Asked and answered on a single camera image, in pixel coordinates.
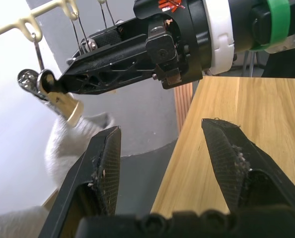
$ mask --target white ring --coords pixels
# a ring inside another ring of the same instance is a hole
[[[228,0],[203,0],[212,41],[212,74],[230,70],[234,54]]]

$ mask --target robotic arm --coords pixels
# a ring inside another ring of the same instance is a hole
[[[135,0],[134,13],[91,35],[50,91],[96,95],[148,78],[169,89],[228,71],[238,52],[295,48],[295,0]]]

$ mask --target wooden table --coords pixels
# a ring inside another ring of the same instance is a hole
[[[182,210],[228,211],[210,162],[203,118],[240,125],[295,184],[295,79],[207,77],[200,81],[152,212],[170,217]]]

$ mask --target red label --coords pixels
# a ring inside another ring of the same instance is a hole
[[[182,0],[159,0],[158,8],[162,11],[172,10],[172,12],[175,12],[179,7],[185,9],[181,4]]]

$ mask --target green band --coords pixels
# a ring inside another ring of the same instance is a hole
[[[284,41],[288,37],[291,23],[291,8],[289,0],[267,0],[271,12],[271,38],[265,46],[255,46],[252,51],[262,51],[270,46]]]

